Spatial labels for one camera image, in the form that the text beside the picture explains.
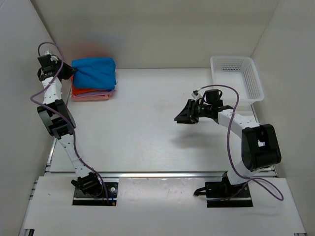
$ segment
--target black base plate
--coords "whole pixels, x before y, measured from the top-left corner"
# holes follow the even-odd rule
[[[97,197],[92,197],[89,194],[83,194],[79,188],[75,188],[73,194],[72,205],[75,206],[108,206],[113,207],[117,205],[117,193],[118,193],[118,182],[105,182],[107,192],[108,192],[108,202],[106,195],[104,194],[104,199],[102,195]],[[115,191],[112,192],[113,199],[111,197],[111,192],[109,191],[112,187],[115,188]]]
[[[218,189],[221,182],[205,182],[206,187],[212,189]],[[253,207],[252,197],[248,184],[243,188],[243,190],[237,194],[235,197],[228,201],[210,201],[210,199],[228,198],[229,196],[222,194],[218,191],[206,191],[207,197],[207,208],[211,207]]]

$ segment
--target folded towel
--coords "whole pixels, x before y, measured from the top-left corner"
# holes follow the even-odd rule
[[[77,89],[114,90],[116,85],[115,62],[112,58],[84,58],[72,61],[73,85]]]

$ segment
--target white enclosure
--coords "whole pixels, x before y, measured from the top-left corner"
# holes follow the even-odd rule
[[[0,0],[0,236],[25,236],[25,229],[34,236],[315,235],[315,0],[31,1]],[[52,40],[67,63],[93,56],[117,63],[111,100],[68,103],[84,159],[103,177],[120,178],[110,214],[71,205],[73,168],[29,100],[41,89],[37,46]],[[264,100],[238,112],[275,127],[280,178],[272,178],[273,168],[260,176],[283,191],[283,202],[253,183],[248,209],[208,211],[203,198],[191,196],[204,177],[230,169],[226,128],[173,121],[194,89],[213,82],[210,57],[217,55],[255,62]],[[240,144],[232,135],[235,161]]]

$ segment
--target white laundry basket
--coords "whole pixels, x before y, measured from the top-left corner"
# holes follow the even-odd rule
[[[249,57],[211,57],[213,84],[228,85],[240,95],[240,106],[248,106],[264,99],[264,93],[254,61]],[[234,106],[236,95],[228,88],[217,87],[223,92],[224,105]]]

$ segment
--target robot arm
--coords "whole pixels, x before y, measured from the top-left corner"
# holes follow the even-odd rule
[[[223,105],[220,92],[218,89],[208,90],[201,97],[194,91],[193,97],[196,100],[189,99],[182,112],[175,117],[175,121],[196,124],[199,118],[207,117],[228,128],[233,108]],[[235,165],[235,169],[245,178],[237,175],[234,170],[224,173],[222,185],[227,196],[238,191],[247,181],[247,177],[250,178],[257,172],[281,162],[281,153],[272,125],[262,125],[240,114],[234,114],[231,131],[242,139],[242,161]]]
[[[44,88],[50,84],[45,91],[43,104],[62,114],[70,121],[72,127],[61,117],[57,117],[56,114],[42,106],[37,107],[37,112],[49,134],[57,138],[58,142],[62,145],[75,169],[78,179],[77,181],[73,180],[71,183],[78,187],[84,194],[100,195],[100,192],[102,192],[100,180],[76,155],[73,136],[73,128],[76,128],[76,124],[61,97],[61,80],[68,80],[75,73],[76,69],[64,63],[58,77],[52,82],[53,76],[61,66],[61,61],[56,55],[51,54],[49,51],[47,51],[45,55],[38,57],[38,60],[41,64],[41,68],[37,73],[38,78]]]

